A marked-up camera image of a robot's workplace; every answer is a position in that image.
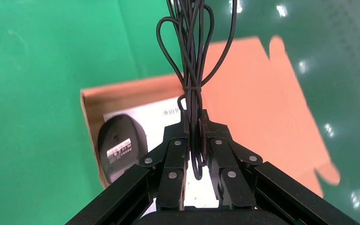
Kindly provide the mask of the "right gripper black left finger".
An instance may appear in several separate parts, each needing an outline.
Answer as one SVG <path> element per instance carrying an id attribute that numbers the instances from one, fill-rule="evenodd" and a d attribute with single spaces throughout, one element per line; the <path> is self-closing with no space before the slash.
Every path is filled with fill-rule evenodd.
<path id="1" fill-rule="evenodd" d="M 79 211 L 69 225 L 168 225 L 184 209 L 188 144 L 185 116 L 161 144 Z"/>

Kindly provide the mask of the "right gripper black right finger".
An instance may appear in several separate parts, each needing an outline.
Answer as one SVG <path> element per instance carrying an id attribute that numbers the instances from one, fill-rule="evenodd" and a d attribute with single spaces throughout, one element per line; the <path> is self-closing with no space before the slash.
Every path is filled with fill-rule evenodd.
<path id="1" fill-rule="evenodd" d="M 356 221 L 235 142 L 228 126 L 200 119 L 205 160 L 225 225 L 354 225 Z"/>

